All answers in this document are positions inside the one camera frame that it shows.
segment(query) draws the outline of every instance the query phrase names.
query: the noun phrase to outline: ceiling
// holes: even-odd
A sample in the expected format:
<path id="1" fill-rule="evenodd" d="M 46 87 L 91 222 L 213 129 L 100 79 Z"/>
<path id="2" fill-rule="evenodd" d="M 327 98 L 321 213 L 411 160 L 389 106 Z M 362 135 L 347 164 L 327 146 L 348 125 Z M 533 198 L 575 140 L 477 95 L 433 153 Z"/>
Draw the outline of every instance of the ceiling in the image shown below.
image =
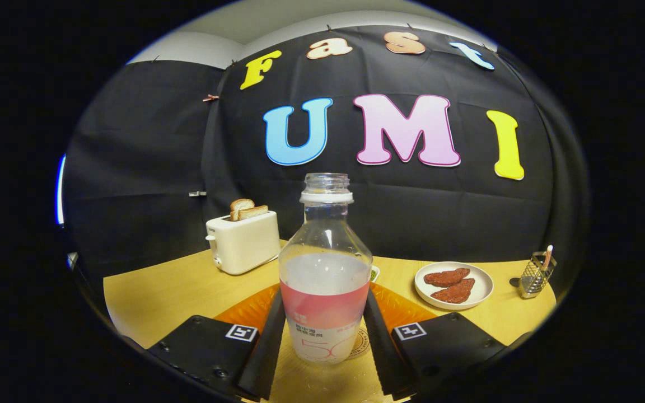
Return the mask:
<path id="1" fill-rule="evenodd" d="M 469 29 L 432 8 L 406 0 L 240 0 L 196 18 L 179 30 L 223 36 L 248 44 L 297 21 L 364 10 L 409 13 Z"/>

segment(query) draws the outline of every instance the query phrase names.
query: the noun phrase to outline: bottle label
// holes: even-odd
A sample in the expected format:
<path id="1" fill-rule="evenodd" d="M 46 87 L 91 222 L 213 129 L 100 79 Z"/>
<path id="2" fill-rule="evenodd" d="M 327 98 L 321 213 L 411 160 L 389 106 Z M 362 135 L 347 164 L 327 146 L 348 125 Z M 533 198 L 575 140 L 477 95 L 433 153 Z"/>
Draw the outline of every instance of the bottle label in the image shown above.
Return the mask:
<path id="1" fill-rule="evenodd" d="M 301 293 L 280 282 L 283 306 L 296 353 L 312 362 L 341 362 L 355 344 L 369 281 L 337 296 Z"/>
<path id="2" fill-rule="evenodd" d="M 315 329 L 337 329 L 363 316 L 370 282 L 350 293 L 316 296 L 302 293 L 280 282 L 285 315 L 298 324 Z"/>

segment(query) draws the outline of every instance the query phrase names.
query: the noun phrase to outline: pink bottle label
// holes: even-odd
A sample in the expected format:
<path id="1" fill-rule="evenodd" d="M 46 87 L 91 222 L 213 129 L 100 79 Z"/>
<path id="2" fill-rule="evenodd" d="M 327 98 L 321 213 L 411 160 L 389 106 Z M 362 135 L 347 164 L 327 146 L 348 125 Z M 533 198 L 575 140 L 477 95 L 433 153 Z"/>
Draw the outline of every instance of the pink bottle label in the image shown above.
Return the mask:
<path id="1" fill-rule="evenodd" d="M 359 321 L 363 316 L 370 282 L 337 296 L 301 293 L 280 282 L 283 307 L 288 318 L 315 329 L 333 329 Z"/>

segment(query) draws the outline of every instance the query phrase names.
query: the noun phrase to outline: clear plastic bottle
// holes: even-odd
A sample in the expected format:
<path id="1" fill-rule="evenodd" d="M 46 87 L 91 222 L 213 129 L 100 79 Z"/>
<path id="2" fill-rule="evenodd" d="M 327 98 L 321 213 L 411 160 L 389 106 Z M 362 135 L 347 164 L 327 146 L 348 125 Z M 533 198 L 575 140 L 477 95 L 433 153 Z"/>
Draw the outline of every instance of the clear plastic bottle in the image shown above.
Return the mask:
<path id="1" fill-rule="evenodd" d="M 348 226 L 346 174 L 307 174 L 305 222 L 278 255 L 295 353 L 336 364 L 353 349 L 370 286 L 372 254 Z"/>

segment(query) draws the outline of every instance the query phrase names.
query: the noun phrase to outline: bread slice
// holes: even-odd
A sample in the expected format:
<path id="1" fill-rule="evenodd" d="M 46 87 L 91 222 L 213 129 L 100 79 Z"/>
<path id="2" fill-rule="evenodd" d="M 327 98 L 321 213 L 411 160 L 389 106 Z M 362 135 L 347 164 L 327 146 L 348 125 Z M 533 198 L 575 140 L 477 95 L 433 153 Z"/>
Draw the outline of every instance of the bread slice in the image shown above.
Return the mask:
<path id="1" fill-rule="evenodd" d="M 237 199 L 231 203 L 231 221 L 238 221 L 238 212 L 244 209 L 253 209 L 255 203 L 251 199 Z"/>
<path id="2" fill-rule="evenodd" d="M 246 219 L 246 218 L 251 218 L 251 217 L 256 217 L 261 214 L 265 214 L 268 212 L 268 206 L 258 206 L 258 207 L 253 207 L 253 209 L 244 209 L 238 212 L 238 218 L 239 219 Z"/>

